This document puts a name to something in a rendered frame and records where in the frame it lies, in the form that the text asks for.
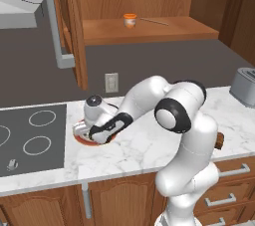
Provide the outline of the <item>wooden base cupboard door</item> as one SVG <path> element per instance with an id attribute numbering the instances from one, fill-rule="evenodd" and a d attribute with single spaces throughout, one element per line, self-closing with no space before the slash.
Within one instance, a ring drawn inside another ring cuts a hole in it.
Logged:
<path id="1" fill-rule="evenodd" d="M 0 197 L 0 226 L 85 226 L 80 198 L 75 185 Z"/>
<path id="2" fill-rule="evenodd" d="M 154 226 L 166 199 L 155 187 L 155 173 L 89 184 L 95 226 Z"/>

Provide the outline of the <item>thin grey rod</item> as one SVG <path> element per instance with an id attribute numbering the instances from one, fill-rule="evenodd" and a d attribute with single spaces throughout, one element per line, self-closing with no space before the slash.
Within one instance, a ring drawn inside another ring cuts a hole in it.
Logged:
<path id="1" fill-rule="evenodd" d="M 163 26 L 169 26 L 168 23 L 164 23 L 164 22 L 160 22 L 160 21 L 150 20 L 150 19 L 147 19 L 147 18 L 139 18 L 139 19 L 141 21 L 144 21 L 144 22 L 149 22 L 149 23 L 163 25 Z"/>

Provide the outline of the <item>wooden cabinet door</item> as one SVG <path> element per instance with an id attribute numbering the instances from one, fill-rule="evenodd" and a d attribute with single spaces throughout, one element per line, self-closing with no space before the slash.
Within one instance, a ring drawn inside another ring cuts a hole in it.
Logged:
<path id="1" fill-rule="evenodd" d="M 88 88 L 88 70 L 80 0 L 54 0 L 54 4 L 60 43 L 74 56 L 76 81 L 85 91 Z"/>

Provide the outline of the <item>silver toaster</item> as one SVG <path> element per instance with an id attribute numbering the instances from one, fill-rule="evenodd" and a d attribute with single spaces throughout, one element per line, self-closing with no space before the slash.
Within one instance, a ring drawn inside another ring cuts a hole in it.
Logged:
<path id="1" fill-rule="evenodd" d="M 255 109 L 255 69 L 239 68 L 229 93 L 245 107 Z"/>

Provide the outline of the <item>dark grey hob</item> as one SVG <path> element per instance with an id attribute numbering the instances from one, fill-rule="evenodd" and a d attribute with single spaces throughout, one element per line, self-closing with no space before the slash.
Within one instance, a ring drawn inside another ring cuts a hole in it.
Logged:
<path id="1" fill-rule="evenodd" d="M 0 177 L 63 168 L 66 115 L 66 105 L 0 111 Z"/>

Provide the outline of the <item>red rimmed plate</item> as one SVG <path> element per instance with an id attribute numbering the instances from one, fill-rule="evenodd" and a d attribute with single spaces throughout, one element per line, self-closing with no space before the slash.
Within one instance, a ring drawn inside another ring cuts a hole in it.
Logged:
<path id="1" fill-rule="evenodd" d="M 78 141 L 81 144 L 87 145 L 87 146 L 99 146 L 99 144 L 97 142 L 95 143 L 91 143 L 88 141 L 82 141 L 78 136 L 75 136 L 75 124 L 73 125 L 73 136 L 76 139 L 76 141 Z"/>

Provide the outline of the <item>tall wooden cabinet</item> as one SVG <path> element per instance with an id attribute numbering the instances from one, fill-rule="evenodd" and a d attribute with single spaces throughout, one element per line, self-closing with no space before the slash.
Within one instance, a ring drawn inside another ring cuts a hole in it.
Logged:
<path id="1" fill-rule="evenodd" d="M 191 0 L 189 16 L 255 67 L 255 0 Z"/>

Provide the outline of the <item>grey range hood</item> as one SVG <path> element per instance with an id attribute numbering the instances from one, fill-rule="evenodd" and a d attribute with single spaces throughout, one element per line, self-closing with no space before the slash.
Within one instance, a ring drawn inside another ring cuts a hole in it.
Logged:
<path id="1" fill-rule="evenodd" d="M 0 0 L 0 29 L 37 28 L 45 0 Z"/>

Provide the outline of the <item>small grey hob knob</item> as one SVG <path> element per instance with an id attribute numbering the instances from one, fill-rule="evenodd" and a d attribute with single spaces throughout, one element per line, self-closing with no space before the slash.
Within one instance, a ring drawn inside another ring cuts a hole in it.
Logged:
<path id="1" fill-rule="evenodd" d="M 7 166 L 7 168 L 8 168 L 9 170 L 15 170 L 17 167 L 18 167 L 18 162 L 17 162 L 16 159 L 11 159 L 11 160 L 9 161 L 8 166 Z"/>

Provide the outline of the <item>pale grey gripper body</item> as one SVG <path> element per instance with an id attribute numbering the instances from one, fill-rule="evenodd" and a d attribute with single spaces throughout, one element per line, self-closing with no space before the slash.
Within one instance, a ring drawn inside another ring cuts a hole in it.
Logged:
<path id="1" fill-rule="evenodd" d="M 75 136 L 78 136 L 82 141 L 88 141 L 95 143 L 95 141 L 90 137 L 90 130 L 93 124 L 81 120 L 75 124 Z"/>

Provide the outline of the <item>orange lidded jam jar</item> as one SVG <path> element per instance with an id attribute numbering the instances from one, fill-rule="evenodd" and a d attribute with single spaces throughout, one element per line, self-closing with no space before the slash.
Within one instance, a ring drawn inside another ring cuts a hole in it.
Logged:
<path id="1" fill-rule="evenodd" d="M 124 24 L 127 28 L 134 28 L 136 22 L 136 14 L 126 13 L 124 14 Z"/>

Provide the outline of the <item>brown bread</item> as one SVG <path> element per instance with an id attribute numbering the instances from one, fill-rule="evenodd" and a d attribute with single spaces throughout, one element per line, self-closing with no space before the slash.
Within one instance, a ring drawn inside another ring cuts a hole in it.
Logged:
<path id="1" fill-rule="evenodd" d="M 224 134 L 222 132 L 218 132 L 214 148 L 220 150 L 223 146 L 223 142 L 224 142 Z"/>

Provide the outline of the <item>wooden wall cabinet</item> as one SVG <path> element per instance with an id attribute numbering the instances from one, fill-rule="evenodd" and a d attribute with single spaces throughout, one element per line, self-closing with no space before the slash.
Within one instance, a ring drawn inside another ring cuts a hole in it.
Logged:
<path id="1" fill-rule="evenodd" d="M 218 32 L 189 16 L 191 0 L 80 0 L 84 43 L 112 45 L 216 39 Z M 134 28 L 124 14 L 136 14 Z M 169 26 L 139 18 L 168 23 Z"/>

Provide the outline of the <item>wooden drawer front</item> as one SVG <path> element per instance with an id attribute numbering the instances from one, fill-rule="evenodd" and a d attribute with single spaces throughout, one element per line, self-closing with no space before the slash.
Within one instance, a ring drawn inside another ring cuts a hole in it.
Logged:
<path id="1" fill-rule="evenodd" d="M 220 206 L 226 206 L 230 204 L 236 204 L 247 197 L 248 190 L 252 186 L 251 181 L 246 182 L 229 182 L 224 184 L 216 184 L 207 190 L 202 197 L 197 201 L 194 211 L 200 213 L 207 209 L 218 208 Z M 209 198 L 211 201 L 226 199 L 230 193 L 233 193 L 236 197 L 236 201 L 225 205 L 218 205 L 214 207 L 207 207 L 204 203 L 205 198 Z"/>
<path id="2" fill-rule="evenodd" d="M 219 184 L 255 181 L 255 156 L 216 161 L 220 171 Z"/>
<path id="3" fill-rule="evenodd" d="M 233 226 L 235 224 L 247 222 L 248 220 L 255 220 L 255 201 L 206 211 L 196 214 L 195 217 L 203 226 L 213 224 Z"/>

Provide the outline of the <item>white wall socket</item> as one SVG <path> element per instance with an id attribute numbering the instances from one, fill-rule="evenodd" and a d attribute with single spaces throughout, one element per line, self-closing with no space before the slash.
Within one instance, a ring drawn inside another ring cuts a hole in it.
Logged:
<path id="1" fill-rule="evenodd" d="M 105 74 L 105 84 L 107 93 L 117 93 L 119 91 L 119 74 Z"/>

